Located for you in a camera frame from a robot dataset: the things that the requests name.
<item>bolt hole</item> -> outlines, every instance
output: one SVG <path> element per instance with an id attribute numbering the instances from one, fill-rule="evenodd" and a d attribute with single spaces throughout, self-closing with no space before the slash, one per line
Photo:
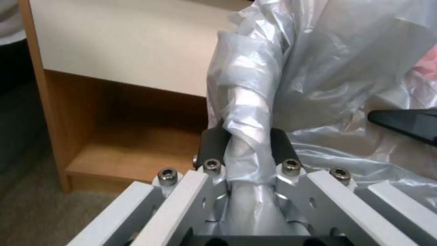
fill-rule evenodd
<path id="1" fill-rule="evenodd" d="M 316 199 L 315 198 L 311 197 L 309 199 L 309 204 L 311 205 L 311 207 L 317 208 L 317 203 L 316 203 Z"/>
<path id="2" fill-rule="evenodd" d="M 169 176 L 169 175 L 172 175 L 172 174 L 173 174 L 173 170 L 171 170 L 171 169 L 165 169 L 163 171 L 163 175 L 164 176 Z"/>
<path id="3" fill-rule="evenodd" d="M 342 170 L 342 169 L 336 169 L 336 170 L 335 170 L 335 173 L 336 173 L 336 174 L 340 174 L 340 175 L 342 175 L 342 176 L 345 176 L 345 175 L 346 175 L 346 172 L 345 172 L 344 170 Z"/>
<path id="4" fill-rule="evenodd" d="M 206 162 L 206 165 L 208 165 L 209 167 L 213 167 L 213 166 L 215 166 L 215 165 L 217 165 L 217 162 L 216 161 L 207 161 Z"/>
<path id="5" fill-rule="evenodd" d="M 287 165 L 290 165 L 290 166 L 296 166 L 298 164 L 297 161 L 295 161 L 295 160 L 287 160 L 286 162 L 287 162 Z"/>
<path id="6" fill-rule="evenodd" d="M 202 209 L 205 208 L 205 205 L 206 205 L 206 197 L 204 197 L 204 198 L 202 199 Z"/>
<path id="7" fill-rule="evenodd" d="M 225 240 L 215 237 L 208 240 L 205 246 L 229 246 L 229 244 Z"/>
<path id="8" fill-rule="evenodd" d="M 326 246 L 324 242 L 317 238 L 308 238 L 303 242 L 303 246 Z"/>

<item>white plastic sheet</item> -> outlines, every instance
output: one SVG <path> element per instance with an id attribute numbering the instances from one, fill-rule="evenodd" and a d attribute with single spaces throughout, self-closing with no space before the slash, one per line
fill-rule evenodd
<path id="1" fill-rule="evenodd" d="M 344 167 L 361 186 L 390 180 L 437 211 L 436 149 L 366 120 L 437 106 L 435 83 L 409 72 L 436 42 L 435 11 L 433 0 L 258 0 L 231 16 L 237 31 L 219 32 L 208 72 L 209 123 L 224 118 L 232 134 L 232 194 L 254 192 L 231 196 L 225 234 L 292 234 L 269 189 L 272 126 L 308 170 Z M 278 226 L 260 227 L 266 216 Z"/>

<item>gray carpet floor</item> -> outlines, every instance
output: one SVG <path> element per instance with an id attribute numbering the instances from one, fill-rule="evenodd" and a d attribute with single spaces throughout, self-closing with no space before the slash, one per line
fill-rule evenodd
<path id="1" fill-rule="evenodd" d="M 116 196 L 63 194 L 44 131 L 0 174 L 0 245 L 65 245 Z"/>

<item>wooden board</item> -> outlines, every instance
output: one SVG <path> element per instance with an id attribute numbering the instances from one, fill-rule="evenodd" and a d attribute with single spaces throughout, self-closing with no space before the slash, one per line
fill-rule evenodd
<path id="1" fill-rule="evenodd" d="M 151 182 L 164 167 L 181 173 L 192 168 L 200 132 L 153 124 L 135 117 L 111 118 L 67 168 L 72 176 Z"/>
<path id="2" fill-rule="evenodd" d="M 28 0 L 18 1 L 64 192 L 71 190 L 66 166 L 88 139 L 104 110 L 104 90 L 96 79 L 44 70 Z"/>

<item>white metal bar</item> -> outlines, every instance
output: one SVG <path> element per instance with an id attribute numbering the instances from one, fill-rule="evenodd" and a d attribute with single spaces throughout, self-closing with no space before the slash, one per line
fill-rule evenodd
<path id="1" fill-rule="evenodd" d="M 419 245 L 437 245 L 437 214 L 388 181 L 355 193 Z"/>
<path id="2" fill-rule="evenodd" d="M 293 201 L 316 234 L 344 233 L 354 245 L 416 245 L 326 171 L 301 176 L 296 186 L 279 179 L 277 192 Z"/>
<path id="3" fill-rule="evenodd" d="M 139 232 L 164 197 L 154 186 L 133 182 L 86 226 L 68 246 L 119 246 Z"/>
<path id="4" fill-rule="evenodd" d="M 191 230 L 197 234 L 211 212 L 212 189 L 207 174 L 188 171 L 132 246 L 179 245 Z"/>

